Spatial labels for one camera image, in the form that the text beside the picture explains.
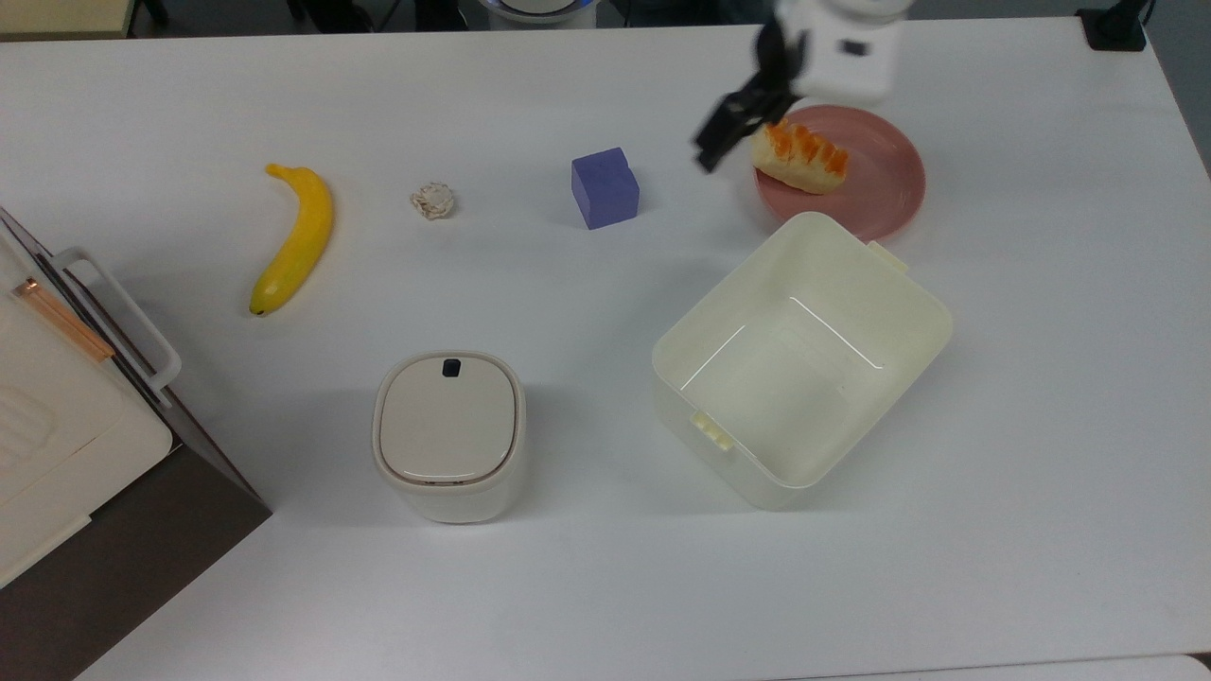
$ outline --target small white container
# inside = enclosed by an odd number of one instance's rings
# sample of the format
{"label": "small white container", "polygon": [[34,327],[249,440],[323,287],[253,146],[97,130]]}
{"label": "small white container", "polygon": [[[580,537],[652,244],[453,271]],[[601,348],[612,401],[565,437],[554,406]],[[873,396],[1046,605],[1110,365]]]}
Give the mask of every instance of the small white container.
{"label": "small white container", "polygon": [[379,388],[374,463],[430,520],[480,522],[504,511],[521,488],[524,443],[521,382],[492,355],[415,355]]}
{"label": "small white container", "polygon": [[750,503],[786,505],[949,340],[903,271],[827,216],[791,218],[656,343],[660,420]]}

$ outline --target black button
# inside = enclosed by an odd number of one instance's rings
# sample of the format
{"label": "black button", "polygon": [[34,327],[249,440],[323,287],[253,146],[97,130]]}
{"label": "black button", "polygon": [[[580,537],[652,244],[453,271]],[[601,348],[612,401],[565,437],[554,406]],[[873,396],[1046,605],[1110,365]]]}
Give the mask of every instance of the black button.
{"label": "black button", "polygon": [[837,44],[837,47],[842,52],[855,57],[865,57],[871,53],[871,44],[859,42],[857,40],[842,40]]}

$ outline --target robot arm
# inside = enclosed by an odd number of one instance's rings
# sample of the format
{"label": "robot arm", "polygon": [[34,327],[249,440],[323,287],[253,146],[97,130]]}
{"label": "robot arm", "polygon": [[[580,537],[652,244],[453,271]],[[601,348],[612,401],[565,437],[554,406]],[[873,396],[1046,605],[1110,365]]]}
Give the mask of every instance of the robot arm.
{"label": "robot arm", "polygon": [[757,73],[719,101],[694,143],[712,172],[741,139],[803,97],[873,104],[891,88],[913,0],[779,0],[757,34]]}

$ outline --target pink plate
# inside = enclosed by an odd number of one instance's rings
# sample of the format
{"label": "pink plate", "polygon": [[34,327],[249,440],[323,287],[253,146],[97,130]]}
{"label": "pink plate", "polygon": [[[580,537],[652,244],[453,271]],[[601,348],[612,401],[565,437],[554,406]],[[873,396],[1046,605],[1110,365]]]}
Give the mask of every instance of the pink plate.
{"label": "pink plate", "polygon": [[786,118],[848,149],[849,171],[834,191],[816,195],[754,168],[757,191],[780,221],[817,211],[862,241],[874,241],[899,231],[917,214],[925,199],[925,166],[896,126],[848,107],[808,107]]}

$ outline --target white table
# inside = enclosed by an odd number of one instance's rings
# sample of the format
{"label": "white table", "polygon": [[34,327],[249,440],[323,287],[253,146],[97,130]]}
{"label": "white table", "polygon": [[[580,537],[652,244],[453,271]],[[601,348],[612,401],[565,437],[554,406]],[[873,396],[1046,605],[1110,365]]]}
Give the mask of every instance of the white table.
{"label": "white table", "polygon": [[1101,659],[1017,666],[840,676],[845,681],[1206,681],[1211,673],[1183,656]]}
{"label": "white table", "polygon": [[[0,201],[110,264],[276,511],[86,677],[710,681],[1211,649],[1211,184],[1153,53],[1090,52],[1075,19],[908,27],[877,111],[930,189],[886,246],[954,338],[809,504],[764,513],[649,401],[655,340],[776,227],[742,153],[702,176],[687,143],[751,39],[0,45]],[[570,160],[615,145],[642,212],[590,233]],[[300,294],[253,319],[294,210],[269,161],[323,174],[339,218]],[[407,205],[431,179],[458,193],[449,221]],[[379,380],[442,348],[528,390],[528,487],[488,525],[421,520],[371,463]]]}

